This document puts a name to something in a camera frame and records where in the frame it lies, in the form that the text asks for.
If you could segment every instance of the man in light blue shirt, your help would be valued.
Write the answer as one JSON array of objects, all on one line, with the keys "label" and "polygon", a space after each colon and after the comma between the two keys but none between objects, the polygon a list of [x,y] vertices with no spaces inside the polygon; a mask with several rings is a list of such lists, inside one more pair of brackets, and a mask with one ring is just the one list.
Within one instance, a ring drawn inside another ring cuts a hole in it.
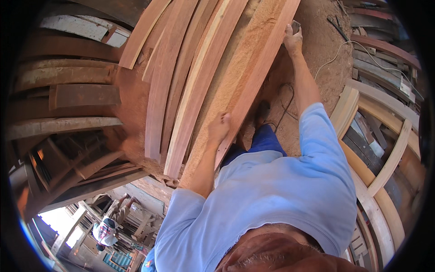
[{"label": "man in light blue shirt", "polygon": [[349,245],[356,195],[346,157],[302,56],[301,29],[287,25],[295,70],[302,156],[287,157],[256,114],[249,151],[232,147],[214,181],[214,158],[231,116],[209,124],[207,148],[191,184],[178,188],[155,245],[158,272],[366,271],[338,258]]}]

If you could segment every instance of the man's right hand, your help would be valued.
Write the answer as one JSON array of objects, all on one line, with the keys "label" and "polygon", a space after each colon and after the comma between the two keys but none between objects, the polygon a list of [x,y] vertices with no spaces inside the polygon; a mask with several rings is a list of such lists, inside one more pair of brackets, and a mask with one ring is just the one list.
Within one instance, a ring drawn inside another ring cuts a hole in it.
[{"label": "man's right hand", "polygon": [[287,24],[285,28],[284,45],[290,57],[302,53],[302,27],[293,35],[291,24]]}]

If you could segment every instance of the white cable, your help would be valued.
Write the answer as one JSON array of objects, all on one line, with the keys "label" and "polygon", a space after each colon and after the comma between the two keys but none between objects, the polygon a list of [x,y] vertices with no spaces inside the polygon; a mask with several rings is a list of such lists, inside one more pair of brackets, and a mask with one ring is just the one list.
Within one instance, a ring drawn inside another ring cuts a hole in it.
[{"label": "white cable", "polygon": [[327,63],[325,63],[325,64],[323,64],[322,66],[320,66],[319,70],[317,70],[317,73],[316,73],[316,76],[314,77],[314,80],[316,80],[317,75],[319,74],[320,69],[322,69],[325,65],[330,64],[331,62],[335,61],[335,59],[336,59],[337,56],[338,56],[338,53],[340,52],[341,47],[343,46],[343,44],[347,44],[347,43],[356,43],[356,44],[359,44],[359,46],[361,46],[362,48],[364,48],[364,50],[367,52],[367,54],[370,56],[370,58],[371,58],[371,59],[376,63],[376,65],[378,65],[380,68],[382,68],[382,69],[384,69],[384,70],[395,70],[395,71],[399,71],[399,72],[403,75],[403,77],[406,78],[406,80],[409,82],[409,84],[410,84],[411,87],[415,90],[415,92],[416,92],[416,93],[417,93],[421,98],[424,99],[424,97],[423,97],[423,96],[418,92],[418,90],[414,87],[414,85],[412,85],[411,81],[406,77],[406,75],[405,75],[401,70],[396,69],[396,68],[387,68],[387,67],[383,67],[383,66],[381,66],[379,63],[377,63],[377,62],[375,61],[375,59],[371,56],[371,54],[367,51],[367,49],[366,49],[364,46],[362,46],[359,42],[356,42],[356,41],[354,41],[354,40],[348,40],[348,41],[343,42],[343,43],[340,45],[340,47],[338,48],[338,50],[337,50],[337,54],[335,55],[335,57],[334,57],[332,60],[330,60],[330,61],[328,61]]}]

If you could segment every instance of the light blue t-shirt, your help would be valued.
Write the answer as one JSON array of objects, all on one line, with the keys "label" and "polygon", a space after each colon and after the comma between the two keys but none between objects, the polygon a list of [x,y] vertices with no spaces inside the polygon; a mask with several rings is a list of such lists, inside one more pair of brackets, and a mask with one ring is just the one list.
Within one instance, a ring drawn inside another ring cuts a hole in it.
[{"label": "light blue t-shirt", "polygon": [[356,220],[349,166],[321,103],[304,111],[299,132],[301,157],[245,153],[221,169],[207,199],[176,189],[156,240],[157,271],[214,271],[247,230],[267,223],[290,224],[339,256]]}]

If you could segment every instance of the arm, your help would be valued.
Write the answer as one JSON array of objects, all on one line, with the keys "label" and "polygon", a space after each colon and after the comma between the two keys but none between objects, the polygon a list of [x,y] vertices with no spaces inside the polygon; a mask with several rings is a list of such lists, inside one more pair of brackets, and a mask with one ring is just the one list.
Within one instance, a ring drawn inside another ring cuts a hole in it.
[{"label": "arm", "polygon": [[208,125],[208,141],[205,152],[187,189],[207,198],[213,190],[214,160],[218,147],[230,129],[230,114],[219,113]]},{"label": "arm", "polygon": [[300,118],[308,106],[321,102],[320,92],[302,55],[302,28],[300,27],[299,31],[293,35],[291,25],[288,24],[285,30],[284,44],[293,62],[294,100]]}]

